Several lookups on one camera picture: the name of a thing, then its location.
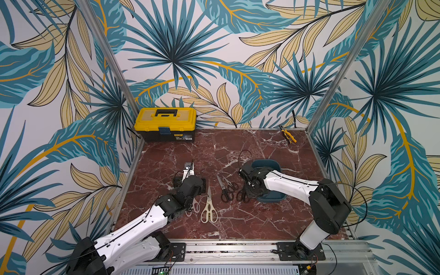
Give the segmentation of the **teal plastic storage box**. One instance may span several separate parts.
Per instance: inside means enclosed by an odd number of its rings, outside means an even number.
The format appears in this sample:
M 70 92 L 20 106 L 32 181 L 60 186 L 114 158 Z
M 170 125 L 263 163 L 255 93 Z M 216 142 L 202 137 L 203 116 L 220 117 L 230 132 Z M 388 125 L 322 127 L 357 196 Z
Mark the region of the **teal plastic storage box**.
M 253 168 L 262 168 L 262 167 L 269 167 L 272 168 L 278 172 L 282 172 L 281 166 L 279 163 L 275 160 L 271 159 L 259 159 L 255 160 L 252 163 Z M 269 204 L 269 203 L 279 203 L 282 200 L 284 200 L 287 197 L 286 194 L 278 192 L 278 191 L 270 191 L 269 193 L 257 197 L 256 200 L 258 200 L 261 203 Z

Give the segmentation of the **small black scissors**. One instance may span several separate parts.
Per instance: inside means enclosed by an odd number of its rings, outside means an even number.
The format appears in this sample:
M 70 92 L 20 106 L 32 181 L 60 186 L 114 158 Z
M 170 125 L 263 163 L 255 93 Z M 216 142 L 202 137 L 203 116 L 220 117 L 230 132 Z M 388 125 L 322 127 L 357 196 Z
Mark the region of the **small black scissors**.
M 238 184 L 230 182 L 227 178 L 224 178 L 226 182 L 227 189 L 231 192 L 235 192 L 238 190 Z

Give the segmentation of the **black handled scissors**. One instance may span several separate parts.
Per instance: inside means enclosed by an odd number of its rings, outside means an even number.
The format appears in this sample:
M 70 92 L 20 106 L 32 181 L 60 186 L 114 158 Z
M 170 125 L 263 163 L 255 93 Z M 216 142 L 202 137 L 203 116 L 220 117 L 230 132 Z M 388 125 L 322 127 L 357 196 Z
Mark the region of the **black handled scissors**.
M 224 203 L 231 202 L 233 200 L 233 192 L 227 188 L 227 186 L 223 183 L 223 181 L 219 175 L 217 176 L 217 180 L 218 180 L 218 183 L 220 184 L 220 187 L 222 189 L 221 201 Z

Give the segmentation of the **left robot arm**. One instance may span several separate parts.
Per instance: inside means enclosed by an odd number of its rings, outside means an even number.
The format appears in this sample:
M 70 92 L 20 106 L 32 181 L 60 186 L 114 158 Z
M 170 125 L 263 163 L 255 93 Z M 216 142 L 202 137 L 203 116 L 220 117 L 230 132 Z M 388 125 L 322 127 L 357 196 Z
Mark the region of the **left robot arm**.
M 205 191 L 205 179 L 190 175 L 120 229 L 95 241 L 89 237 L 82 239 L 66 264 L 66 274 L 119 275 L 144 261 L 166 260 L 170 242 L 161 228 L 189 211 L 193 199 Z

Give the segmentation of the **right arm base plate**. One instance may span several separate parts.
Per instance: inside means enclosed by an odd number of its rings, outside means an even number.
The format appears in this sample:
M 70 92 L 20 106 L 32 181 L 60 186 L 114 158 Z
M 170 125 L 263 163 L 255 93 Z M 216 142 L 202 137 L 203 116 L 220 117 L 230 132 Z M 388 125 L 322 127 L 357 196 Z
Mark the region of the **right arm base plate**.
M 280 261 L 324 261 L 325 254 L 321 244 L 310 250 L 300 242 L 277 242 L 272 250 L 279 256 Z

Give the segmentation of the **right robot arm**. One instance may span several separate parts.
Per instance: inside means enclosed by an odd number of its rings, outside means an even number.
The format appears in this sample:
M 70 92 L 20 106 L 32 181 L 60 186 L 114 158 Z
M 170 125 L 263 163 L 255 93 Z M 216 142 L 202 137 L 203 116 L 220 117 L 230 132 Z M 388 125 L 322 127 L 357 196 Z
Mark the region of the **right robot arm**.
M 310 206 L 313 221 L 300 234 L 289 252 L 299 257 L 310 255 L 327 237 L 336 235 L 352 211 L 352 206 L 337 184 L 329 179 L 309 181 L 283 174 L 270 167 L 245 163 L 238 171 L 244 180 L 248 198 L 258 198 L 277 191 Z

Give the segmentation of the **cream handled kitchen scissors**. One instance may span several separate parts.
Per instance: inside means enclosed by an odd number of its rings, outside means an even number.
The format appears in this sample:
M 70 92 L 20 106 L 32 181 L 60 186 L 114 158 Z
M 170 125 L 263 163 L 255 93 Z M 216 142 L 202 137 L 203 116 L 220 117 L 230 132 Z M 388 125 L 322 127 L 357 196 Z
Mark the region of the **cream handled kitchen scissors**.
M 202 223 L 216 223 L 218 221 L 218 213 L 213 205 L 212 192 L 210 188 L 207 189 L 206 205 L 201 213 L 200 221 Z

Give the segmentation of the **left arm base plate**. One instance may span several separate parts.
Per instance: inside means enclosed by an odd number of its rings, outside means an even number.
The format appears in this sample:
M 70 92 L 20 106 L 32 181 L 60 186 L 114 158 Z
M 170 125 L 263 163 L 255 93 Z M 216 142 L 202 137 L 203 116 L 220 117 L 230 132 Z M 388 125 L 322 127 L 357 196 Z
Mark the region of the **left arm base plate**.
M 178 242 L 171 243 L 165 249 L 161 249 L 159 254 L 152 260 L 144 260 L 143 263 L 150 262 L 183 262 L 186 254 L 186 243 Z

